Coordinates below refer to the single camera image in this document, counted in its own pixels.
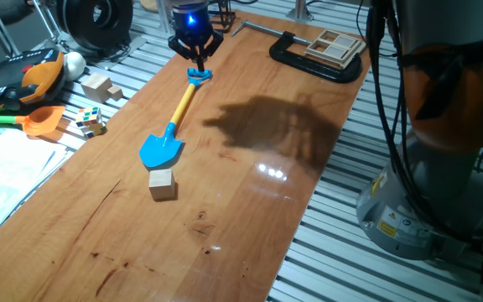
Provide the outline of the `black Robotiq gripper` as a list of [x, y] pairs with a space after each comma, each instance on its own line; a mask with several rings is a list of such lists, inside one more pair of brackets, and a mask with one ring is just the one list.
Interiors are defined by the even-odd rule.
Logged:
[[208, 2], [177, 2], [171, 11], [174, 36], [169, 38], [169, 48], [196, 63], [198, 71], [204, 71], [207, 58], [224, 40], [223, 34], [213, 29]]

